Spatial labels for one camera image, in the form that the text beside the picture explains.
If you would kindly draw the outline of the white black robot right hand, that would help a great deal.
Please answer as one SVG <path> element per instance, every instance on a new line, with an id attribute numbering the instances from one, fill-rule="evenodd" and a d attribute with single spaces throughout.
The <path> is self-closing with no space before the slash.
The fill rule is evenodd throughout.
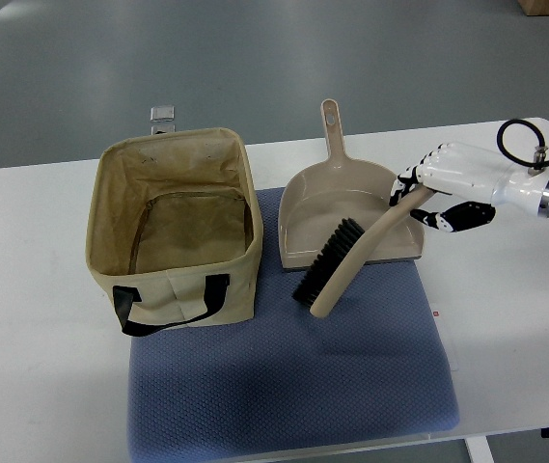
<path id="1" fill-rule="evenodd" d="M 393 183 L 394 206 L 416 186 L 463 199 L 444 212 L 414 210 L 416 220 L 442 232 L 458 232 L 491 221 L 493 208 L 513 204 L 534 216 L 549 216 L 549 168 L 532 174 L 528 167 L 491 150 L 459 142 L 442 144 Z"/>

